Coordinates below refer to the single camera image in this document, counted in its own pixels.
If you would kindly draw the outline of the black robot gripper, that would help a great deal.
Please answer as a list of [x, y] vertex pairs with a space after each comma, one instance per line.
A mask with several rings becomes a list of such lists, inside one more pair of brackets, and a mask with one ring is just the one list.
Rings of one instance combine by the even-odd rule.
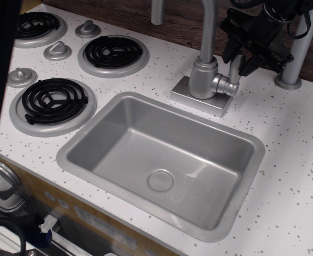
[[222, 55], [224, 63], [231, 61], [244, 48], [252, 56], [242, 65], [240, 76], [248, 76], [261, 66], [279, 74], [287, 63], [293, 61], [293, 55], [280, 34], [282, 26], [292, 19], [292, 16], [283, 18], [270, 6], [264, 6], [257, 16], [228, 9], [220, 24], [228, 35]]

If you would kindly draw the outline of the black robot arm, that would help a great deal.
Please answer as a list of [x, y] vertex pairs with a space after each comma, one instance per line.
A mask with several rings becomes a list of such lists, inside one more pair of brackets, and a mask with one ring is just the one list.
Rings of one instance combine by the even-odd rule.
[[291, 22], [303, 16], [306, 31], [299, 35], [289, 33], [289, 37], [306, 37], [311, 28], [309, 12], [313, 10], [313, 1], [231, 1], [231, 4], [234, 7], [227, 10], [227, 17], [220, 24], [228, 35], [223, 61], [228, 63], [245, 48], [252, 56], [240, 67], [240, 76], [248, 76], [261, 66], [280, 73], [294, 60], [281, 37], [281, 29], [286, 26], [290, 30]]

